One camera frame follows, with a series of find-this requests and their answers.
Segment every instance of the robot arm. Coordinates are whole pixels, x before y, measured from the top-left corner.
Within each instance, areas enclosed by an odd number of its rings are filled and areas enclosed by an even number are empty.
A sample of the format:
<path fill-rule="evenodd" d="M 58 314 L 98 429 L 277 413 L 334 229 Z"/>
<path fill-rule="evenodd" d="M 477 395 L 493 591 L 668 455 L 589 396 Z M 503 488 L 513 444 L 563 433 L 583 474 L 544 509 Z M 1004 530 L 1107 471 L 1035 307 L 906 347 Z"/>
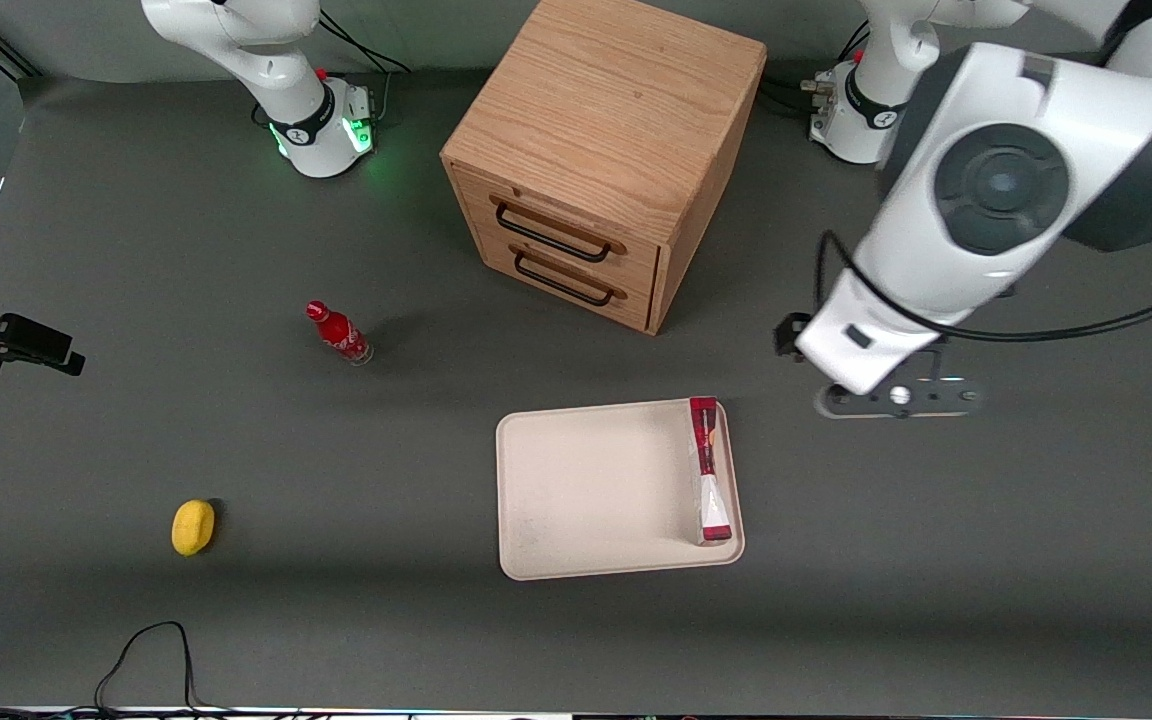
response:
<path fill-rule="evenodd" d="M 882 176 L 890 190 L 855 266 L 932 323 L 962 323 L 1061 234 L 1106 251 L 1151 242 L 1152 18 L 1104 68 L 986 44 L 943 60 Z M 938 336 L 846 270 L 796 346 L 867 393 Z"/>
<path fill-rule="evenodd" d="M 1023 17 L 1018 0 L 861 0 L 870 36 L 864 60 L 844 59 L 804 88 L 832 88 L 812 118 L 810 138 L 842 160 L 878 160 L 924 70 L 941 56 L 933 24 L 1009 26 Z"/>
<path fill-rule="evenodd" d="M 366 89 L 317 76 L 305 54 L 287 46 L 314 31 L 319 0 L 142 0 L 141 8 L 166 40 L 214 61 L 251 91 L 279 151 L 301 173 L 336 176 L 371 150 Z M 274 45 L 283 47 L 264 47 Z"/>

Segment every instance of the bottle cap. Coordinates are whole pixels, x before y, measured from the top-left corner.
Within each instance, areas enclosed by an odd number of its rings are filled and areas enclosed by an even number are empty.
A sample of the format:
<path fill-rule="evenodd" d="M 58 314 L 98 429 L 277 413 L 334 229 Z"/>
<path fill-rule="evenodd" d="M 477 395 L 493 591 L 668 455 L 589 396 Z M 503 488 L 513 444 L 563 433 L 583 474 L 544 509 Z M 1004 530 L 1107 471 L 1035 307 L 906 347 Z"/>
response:
<path fill-rule="evenodd" d="M 323 320 L 328 319 L 328 314 L 332 314 L 332 311 L 323 302 L 311 300 L 310 304 L 305 305 L 305 314 L 311 320 L 314 320 L 314 323 L 323 323 Z"/>

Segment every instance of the wooden cabinet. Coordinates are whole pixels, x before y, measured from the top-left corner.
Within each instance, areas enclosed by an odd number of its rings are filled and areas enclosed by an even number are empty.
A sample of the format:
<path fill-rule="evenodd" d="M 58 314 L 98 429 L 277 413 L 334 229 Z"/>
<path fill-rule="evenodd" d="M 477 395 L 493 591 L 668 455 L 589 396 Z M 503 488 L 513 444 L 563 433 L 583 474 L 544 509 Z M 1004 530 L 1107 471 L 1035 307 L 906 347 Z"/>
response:
<path fill-rule="evenodd" d="M 484 263 L 655 334 L 765 59 L 632 0 L 541 0 L 444 146 Z"/>

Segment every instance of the black metal handle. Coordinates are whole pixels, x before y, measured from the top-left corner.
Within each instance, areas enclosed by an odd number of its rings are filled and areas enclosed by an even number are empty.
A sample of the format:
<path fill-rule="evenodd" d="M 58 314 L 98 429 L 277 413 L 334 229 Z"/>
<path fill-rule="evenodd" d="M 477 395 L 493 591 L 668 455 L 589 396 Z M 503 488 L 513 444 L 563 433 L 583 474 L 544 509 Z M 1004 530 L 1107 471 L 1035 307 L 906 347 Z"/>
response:
<path fill-rule="evenodd" d="M 520 223 L 515 223 L 513 220 L 507 220 L 505 217 L 505 211 L 508 209 L 509 206 L 506 205 L 503 202 L 497 203 L 497 221 L 500 223 L 500 227 L 507 229 L 508 232 L 516 232 L 517 234 L 521 234 L 522 237 L 535 240 L 536 242 L 540 242 L 544 245 L 553 247 L 553 249 L 558 250 L 559 252 L 566 252 L 570 255 L 573 258 L 579 258 L 586 263 L 602 263 L 602 260 L 607 260 L 607 253 L 612 251 L 611 242 L 604 242 L 602 250 L 599 250 L 598 253 L 590 253 L 585 252 L 584 250 L 577 250 L 575 249 L 575 247 L 567 245 L 566 242 L 559 242 L 553 237 L 545 236 L 545 234 L 540 234 L 539 232 L 535 232 L 535 229 L 525 228 L 522 227 L 522 225 Z"/>
<path fill-rule="evenodd" d="M 593 306 L 604 306 L 604 305 L 607 305 L 608 302 L 612 302 L 612 297 L 614 295 L 616 295 L 616 291 L 614 291 L 614 290 L 607 290 L 607 295 L 604 295 L 602 297 L 593 297 L 593 296 L 585 295 L 585 293 L 583 293 L 583 291 L 573 290 L 573 288 L 567 287 L 567 286 L 564 286 L 563 283 L 561 283 L 559 281 L 552 281 L 552 279 L 548 279 L 545 275 L 541 275 L 540 273 L 535 272 L 535 270 L 524 268 L 524 266 L 522 266 L 522 259 L 524 259 L 524 258 L 525 258 L 525 255 L 523 255 L 521 251 L 518 251 L 518 250 L 513 251 L 513 268 L 517 270 L 518 274 L 521 274 L 524 278 L 531 278 L 531 279 L 533 279 L 536 282 L 538 282 L 540 285 L 552 287 L 552 288 L 554 288 L 554 290 L 561 291 L 564 295 L 570 295 L 570 296 L 575 297 L 576 300 L 579 300 L 581 302 L 586 302 L 586 304 L 589 304 L 589 305 L 593 305 Z"/>

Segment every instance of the gray wall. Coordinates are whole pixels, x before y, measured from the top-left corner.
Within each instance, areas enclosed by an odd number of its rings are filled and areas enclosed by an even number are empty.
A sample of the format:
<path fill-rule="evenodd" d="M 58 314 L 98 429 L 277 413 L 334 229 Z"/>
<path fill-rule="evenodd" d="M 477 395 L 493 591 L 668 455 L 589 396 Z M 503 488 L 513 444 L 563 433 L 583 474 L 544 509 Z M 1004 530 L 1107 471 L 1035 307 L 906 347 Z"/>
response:
<path fill-rule="evenodd" d="M 650 0 L 652 5 L 765 41 L 772 58 L 838 53 L 864 12 L 850 0 Z M 323 0 L 358 41 L 417 68 L 493 67 L 535 0 Z M 46 73 L 142 82 L 221 78 L 223 70 L 161 40 L 141 0 L 0 0 L 0 32 Z M 946 47 L 972 38 L 1038 51 L 1087 50 L 1060 20 L 1029 13 L 1003 31 L 942 31 Z M 324 31 L 302 48 L 314 65 L 364 69 L 355 51 Z"/>

